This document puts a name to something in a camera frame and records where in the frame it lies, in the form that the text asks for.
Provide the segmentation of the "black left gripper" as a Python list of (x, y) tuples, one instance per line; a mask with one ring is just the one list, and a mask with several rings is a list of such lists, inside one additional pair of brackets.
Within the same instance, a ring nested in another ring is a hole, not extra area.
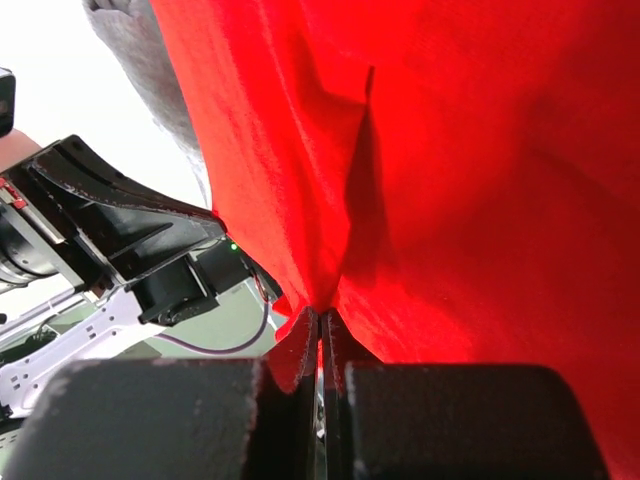
[(252, 279), (273, 302), (278, 283), (210, 212), (116, 170), (78, 136), (1, 175), (1, 290), (63, 276), (75, 293), (133, 293), (141, 323), (176, 325)]

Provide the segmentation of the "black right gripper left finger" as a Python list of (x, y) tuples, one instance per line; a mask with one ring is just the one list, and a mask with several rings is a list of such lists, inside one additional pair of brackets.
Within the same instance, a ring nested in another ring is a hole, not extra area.
[(267, 356), (76, 362), (21, 429), (6, 479), (311, 479), (318, 316)]

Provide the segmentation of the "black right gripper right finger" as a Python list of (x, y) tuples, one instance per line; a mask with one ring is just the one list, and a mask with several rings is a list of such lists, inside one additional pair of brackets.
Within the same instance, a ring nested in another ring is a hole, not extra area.
[(384, 364), (320, 321), (331, 479), (606, 479), (569, 385), (527, 364)]

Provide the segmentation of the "red t shirt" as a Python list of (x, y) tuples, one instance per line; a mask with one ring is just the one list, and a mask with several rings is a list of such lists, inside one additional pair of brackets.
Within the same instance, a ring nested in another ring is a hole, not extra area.
[(213, 210), (388, 362), (558, 371), (639, 475), (635, 1), (157, 1)]

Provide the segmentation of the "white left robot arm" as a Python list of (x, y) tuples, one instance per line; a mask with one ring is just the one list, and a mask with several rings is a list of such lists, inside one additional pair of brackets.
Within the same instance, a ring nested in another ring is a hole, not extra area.
[(124, 176), (76, 136), (1, 176), (2, 291), (57, 275), (67, 291), (1, 328), (3, 420), (29, 416), (68, 363), (113, 358), (246, 280), (266, 307), (282, 294), (211, 212)]

